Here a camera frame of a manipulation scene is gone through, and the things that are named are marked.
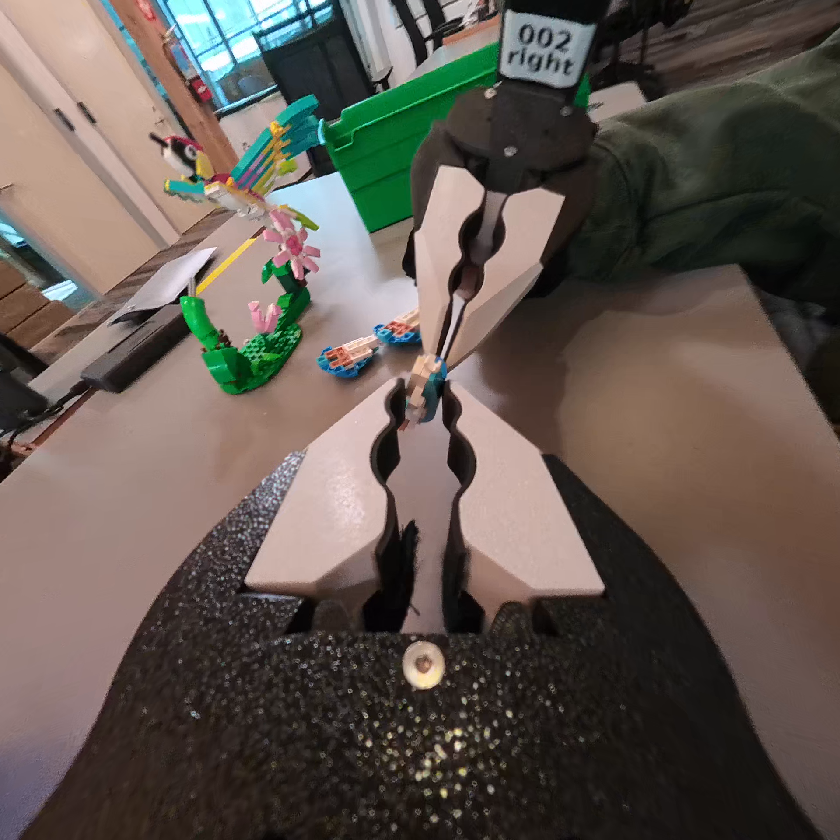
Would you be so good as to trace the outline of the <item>black power brick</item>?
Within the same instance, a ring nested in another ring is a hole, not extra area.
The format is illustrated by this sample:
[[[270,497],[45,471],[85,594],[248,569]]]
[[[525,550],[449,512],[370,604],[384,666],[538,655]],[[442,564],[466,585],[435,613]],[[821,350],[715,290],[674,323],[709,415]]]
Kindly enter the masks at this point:
[[[80,382],[100,392],[120,394],[171,352],[189,333],[178,303],[154,311],[128,335],[80,373]]]

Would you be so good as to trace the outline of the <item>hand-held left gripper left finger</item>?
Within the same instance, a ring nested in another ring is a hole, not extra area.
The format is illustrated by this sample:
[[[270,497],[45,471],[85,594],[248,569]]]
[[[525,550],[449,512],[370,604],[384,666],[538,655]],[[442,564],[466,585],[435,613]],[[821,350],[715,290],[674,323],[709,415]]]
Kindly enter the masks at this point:
[[[305,450],[246,577],[253,592],[404,614],[413,553],[387,481],[401,462],[405,382],[393,378]]]

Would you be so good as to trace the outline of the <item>lego flower plant model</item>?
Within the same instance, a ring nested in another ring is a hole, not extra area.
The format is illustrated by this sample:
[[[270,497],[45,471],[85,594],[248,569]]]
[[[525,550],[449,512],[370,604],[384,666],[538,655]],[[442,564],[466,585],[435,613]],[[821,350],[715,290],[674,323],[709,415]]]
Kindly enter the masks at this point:
[[[181,296],[185,325],[201,346],[203,363],[220,389],[233,396],[252,392],[268,383],[285,366],[301,341],[300,315],[311,295],[308,276],[319,270],[321,252],[308,242],[318,226],[288,205],[268,214],[268,225],[258,231],[277,252],[261,269],[263,283],[280,284],[278,299],[263,308],[259,301],[248,304],[255,335],[237,347],[227,333],[216,327],[207,314],[205,300],[196,291]]]

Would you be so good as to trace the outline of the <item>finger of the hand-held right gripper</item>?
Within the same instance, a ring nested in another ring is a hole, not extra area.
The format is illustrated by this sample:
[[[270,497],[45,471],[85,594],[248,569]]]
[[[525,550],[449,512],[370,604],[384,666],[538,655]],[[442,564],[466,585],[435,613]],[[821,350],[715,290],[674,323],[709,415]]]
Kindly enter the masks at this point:
[[[526,191],[500,205],[499,246],[492,250],[487,239],[474,247],[464,274],[467,284],[455,292],[455,325],[445,341],[450,370],[474,353],[532,288],[564,202],[561,193]]]
[[[458,293],[466,264],[462,234],[482,207],[484,187],[465,168],[441,165],[427,200],[423,222],[413,237],[416,292],[423,350],[445,361],[463,361],[487,335],[483,270],[467,297]]]

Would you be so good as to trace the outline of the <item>small teal white lego assembly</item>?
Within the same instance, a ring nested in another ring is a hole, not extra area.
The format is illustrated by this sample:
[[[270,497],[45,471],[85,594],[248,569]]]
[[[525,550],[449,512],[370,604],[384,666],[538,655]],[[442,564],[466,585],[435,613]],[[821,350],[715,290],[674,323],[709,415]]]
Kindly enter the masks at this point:
[[[417,356],[405,387],[402,430],[435,418],[446,377],[447,367],[442,358],[433,353]]]

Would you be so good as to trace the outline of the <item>black chair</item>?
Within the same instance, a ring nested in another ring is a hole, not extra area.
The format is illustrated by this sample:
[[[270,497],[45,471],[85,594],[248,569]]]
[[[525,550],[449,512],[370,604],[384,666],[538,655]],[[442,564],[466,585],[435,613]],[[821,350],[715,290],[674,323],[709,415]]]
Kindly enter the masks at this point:
[[[461,1],[397,1],[387,3],[392,26],[407,35],[400,9],[410,17],[423,36],[428,51],[439,49],[444,39],[453,34],[466,15],[468,2]]]

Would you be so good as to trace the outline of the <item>grey paper sheet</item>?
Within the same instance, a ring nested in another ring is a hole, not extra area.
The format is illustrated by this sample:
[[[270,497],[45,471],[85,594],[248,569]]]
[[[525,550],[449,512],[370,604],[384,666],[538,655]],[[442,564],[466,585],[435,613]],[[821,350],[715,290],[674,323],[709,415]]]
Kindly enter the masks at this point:
[[[216,252],[216,247],[201,248],[166,262],[114,314],[108,325],[140,324],[166,306],[177,303]]]

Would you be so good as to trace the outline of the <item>blue tan lego subassembly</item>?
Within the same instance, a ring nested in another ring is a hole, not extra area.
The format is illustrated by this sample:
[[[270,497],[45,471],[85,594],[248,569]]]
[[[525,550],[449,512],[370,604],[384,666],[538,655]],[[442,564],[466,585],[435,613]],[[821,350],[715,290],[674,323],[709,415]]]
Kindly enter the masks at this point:
[[[325,348],[317,358],[318,368],[340,379],[357,377],[382,347],[382,341],[370,334],[336,347]]]
[[[394,317],[391,321],[377,324],[373,335],[379,343],[391,346],[416,345],[422,342],[419,329],[419,308]]]

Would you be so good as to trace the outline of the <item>green plastic bin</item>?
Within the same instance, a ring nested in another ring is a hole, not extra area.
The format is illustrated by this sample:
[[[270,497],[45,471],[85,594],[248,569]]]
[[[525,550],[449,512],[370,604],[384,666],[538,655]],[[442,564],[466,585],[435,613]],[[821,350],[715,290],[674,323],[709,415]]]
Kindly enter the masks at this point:
[[[323,127],[325,144],[370,232],[413,218],[411,166],[433,122],[444,120],[457,97],[497,83],[500,43],[449,62],[394,90],[376,94],[342,111],[339,121]],[[476,245],[501,242],[496,228],[500,205],[509,196],[485,193],[474,244],[462,234],[467,259]]]

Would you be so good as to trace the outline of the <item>black cabinet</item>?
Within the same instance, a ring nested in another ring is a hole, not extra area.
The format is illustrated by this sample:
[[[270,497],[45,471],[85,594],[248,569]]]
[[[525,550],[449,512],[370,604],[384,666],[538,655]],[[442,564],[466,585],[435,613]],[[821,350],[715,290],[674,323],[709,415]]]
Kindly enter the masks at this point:
[[[308,95],[328,121],[390,88],[392,70],[365,67],[338,2],[304,2],[303,10],[254,34],[261,59],[283,98]]]

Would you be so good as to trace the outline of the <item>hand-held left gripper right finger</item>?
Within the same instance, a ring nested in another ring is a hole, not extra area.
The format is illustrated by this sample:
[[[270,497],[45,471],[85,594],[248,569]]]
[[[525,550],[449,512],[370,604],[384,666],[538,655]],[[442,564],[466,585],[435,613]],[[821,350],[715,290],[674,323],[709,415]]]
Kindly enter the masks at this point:
[[[598,597],[605,585],[543,453],[465,387],[447,384],[458,480],[443,559],[446,627],[484,627],[508,603]]]

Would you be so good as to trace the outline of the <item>yellow strip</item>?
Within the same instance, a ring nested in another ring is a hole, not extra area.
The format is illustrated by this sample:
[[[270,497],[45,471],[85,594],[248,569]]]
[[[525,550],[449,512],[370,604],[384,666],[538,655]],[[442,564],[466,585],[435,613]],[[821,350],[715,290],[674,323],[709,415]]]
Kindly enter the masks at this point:
[[[248,238],[242,245],[236,248],[229,256],[224,258],[217,266],[212,268],[196,286],[193,293],[195,297],[201,297],[204,291],[209,288],[217,278],[223,275],[250,247],[256,243],[256,238]]]

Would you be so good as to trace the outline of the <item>person's right forearm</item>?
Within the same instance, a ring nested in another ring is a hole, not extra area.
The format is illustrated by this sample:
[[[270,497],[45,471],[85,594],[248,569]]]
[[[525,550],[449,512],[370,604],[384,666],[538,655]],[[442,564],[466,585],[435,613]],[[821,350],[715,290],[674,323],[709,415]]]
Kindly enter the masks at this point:
[[[563,275],[737,265],[838,318],[839,36],[728,85],[602,122],[591,212]]]

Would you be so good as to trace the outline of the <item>white door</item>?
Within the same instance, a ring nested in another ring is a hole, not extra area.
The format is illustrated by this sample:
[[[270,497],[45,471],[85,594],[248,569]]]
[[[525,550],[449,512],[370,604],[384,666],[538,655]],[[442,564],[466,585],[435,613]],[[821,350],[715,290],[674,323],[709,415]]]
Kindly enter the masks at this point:
[[[1,35],[2,217],[100,296],[186,226],[154,196],[156,102],[88,2],[2,2]]]

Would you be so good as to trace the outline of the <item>colourful lego bird model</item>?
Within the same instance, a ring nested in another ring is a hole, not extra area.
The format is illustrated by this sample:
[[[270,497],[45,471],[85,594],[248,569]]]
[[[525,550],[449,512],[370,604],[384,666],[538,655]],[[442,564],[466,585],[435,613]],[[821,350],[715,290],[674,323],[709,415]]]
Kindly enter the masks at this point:
[[[319,100],[307,95],[294,101],[263,129],[231,172],[218,171],[203,148],[178,135],[150,133],[164,161],[179,175],[164,183],[164,192],[189,203],[210,203],[241,217],[264,217],[274,208],[267,197],[279,180],[297,168],[297,158],[320,144]]]

